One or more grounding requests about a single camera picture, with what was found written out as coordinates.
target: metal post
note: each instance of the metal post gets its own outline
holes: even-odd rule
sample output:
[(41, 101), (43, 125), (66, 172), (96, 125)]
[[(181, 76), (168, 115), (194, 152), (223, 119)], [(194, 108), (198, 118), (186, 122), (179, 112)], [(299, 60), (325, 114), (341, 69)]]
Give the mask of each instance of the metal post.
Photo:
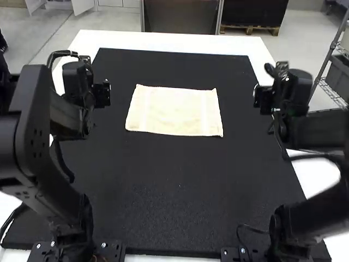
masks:
[(220, 25), (222, 22), (224, 0), (219, 0), (218, 13), (217, 13), (217, 24), (216, 24), (216, 35), (220, 33)]
[(321, 67), (321, 69), (320, 69), (320, 72), (318, 73), (318, 75), (317, 75), (317, 77), (316, 77), (316, 79), (315, 79), (315, 81), (314, 81), (314, 85), (313, 85), (312, 88), (311, 88), (311, 97), (312, 97), (312, 95), (314, 94), (315, 89), (316, 89), (318, 83), (319, 83), (320, 80), (321, 80), (322, 74), (323, 74), (323, 72), (325, 71), (326, 66), (327, 66), (327, 63), (328, 63), (328, 61), (330, 60), (330, 58), (331, 58), (331, 56), (332, 56), (333, 50), (334, 50), (334, 49), (336, 48), (336, 46), (337, 46), (338, 40), (339, 40), (339, 38), (340, 38), (340, 35), (341, 35), (342, 32), (344, 31), (344, 28), (345, 28), (345, 26), (346, 26), (346, 22), (347, 22), (348, 19), (349, 19), (349, 8), (347, 9), (347, 12), (345, 13), (345, 16), (344, 16), (344, 18), (343, 18), (343, 20), (342, 20), (342, 23), (341, 23), (340, 27), (338, 28), (337, 34), (336, 34), (336, 36), (334, 37), (334, 39), (333, 39), (333, 41), (332, 41), (332, 43), (331, 43), (331, 46), (330, 46), (330, 48), (329, 48), (329, 50), (328, 50), (327, 56), (326, 56), (326, 58), (325, 58), (325, 61), (323, 62), (322, 67)]
[(141, 7), (141, 31), (146, 31), (146, 23), (145, 23), (145, 13), (144, 13), (144, 0), (140, 1)]

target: white table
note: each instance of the white table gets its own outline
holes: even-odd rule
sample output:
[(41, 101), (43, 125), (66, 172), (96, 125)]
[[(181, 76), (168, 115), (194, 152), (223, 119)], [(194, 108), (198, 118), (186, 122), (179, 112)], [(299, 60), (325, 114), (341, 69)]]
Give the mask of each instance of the white table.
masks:
[[(220, 55), (246, 55), (250, 58), (260, 85), (271, 85), (273, 83), (273, 80), (264, 71), (264, 64), (267, 62), (275, 64), (275, 62), (260, 37), (81, 30), (69, 46), (69, 49), (77, 51), (81, 55), (90, 55), (91, 59), (94, 60), (100, 47)], [(53, 72), (53, 79), (59, 94), (64, 93), (62, 65), (69, 61), (72, 61), (72, 59), (68, 57), (62, 58)], [(288, 151), (288, 153), (299, 154), (297, 151)], [(293, 167), (307, 198), (319, 193), (339, 180), (338, 169), (326, 160), (298, 161), (293, 163)], [(20, 201), (16, 198), (0, 193), (0, 224), (4, 223), (19, 204)], [(345, 243), (349, 243), (349, 234), (329, 237), (325, 239), (325, 243), (333, 262), (347, 261), (349, 250)], [(0, 262), (25, 262), (29, 253), (30, 251), (0, 248)], [(159, 262), (169, 262), (171, 260), (175, 260), (174, 262), (214, 261), (214, 259), (153, 257), (145, 255), (126, 256), (127, 262), (148, 262), (150, 260), (158, 260)]]

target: towel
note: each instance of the towel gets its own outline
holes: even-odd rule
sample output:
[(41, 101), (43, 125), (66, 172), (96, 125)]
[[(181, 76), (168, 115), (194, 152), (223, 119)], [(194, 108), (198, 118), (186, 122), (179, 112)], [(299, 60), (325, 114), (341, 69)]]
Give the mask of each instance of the towel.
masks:
[(220, 136), (217, 90), (136, 85), (126, 130), (182, 136)]

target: black panel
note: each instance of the black panel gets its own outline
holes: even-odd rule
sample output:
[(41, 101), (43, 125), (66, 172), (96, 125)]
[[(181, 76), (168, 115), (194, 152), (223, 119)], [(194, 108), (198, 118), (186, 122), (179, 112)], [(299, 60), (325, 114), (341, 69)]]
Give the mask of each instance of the black panel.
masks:
[(281, 26), (288, 0), (225, 0), (222, 23), (241, 26)]
[[(129, 253), (219, 257), (238, 246), (239, 223), (267, 229), (281, 204), (304, 199), (290, 163), (266, 130), (270, 117), (254, 109), (257, 83), (248, 57), (100, 49), (97, 81), (109, 79), (112, 105), (95, 110), (87, 141), (63, 142), (75, 187), (91, 200), (95, 237), (119, 239)], [(184, 137), (125, 130), (136, 84), (217, 88), (224, 137)], [(242, 232), (251, 248), (268, 236)], [(17, 219), (5, 247), (49, 240), (29, 212)], [(324, 244), (315, 257), (329, 258)]]
[(215, 34), (219, 0), (144, 0), (146, 32)]

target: wooden pallet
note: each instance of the wooden pallet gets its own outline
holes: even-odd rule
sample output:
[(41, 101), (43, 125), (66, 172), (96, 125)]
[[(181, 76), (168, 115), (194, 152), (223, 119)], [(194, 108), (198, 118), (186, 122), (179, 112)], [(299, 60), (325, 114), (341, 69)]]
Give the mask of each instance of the wooden pallet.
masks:
[(252, 35), (253, 29), (264, 29), (269, 30), (270, 33), (277, 37), (279, 35), (280, 26), (278, 27), (269, 27), (269, 26), (232, 26), (232, 25), (221, 25), (220, 26), (220, 33), (225, 34), (226, 28), (242, 28), (246, 30), (247, 35)]

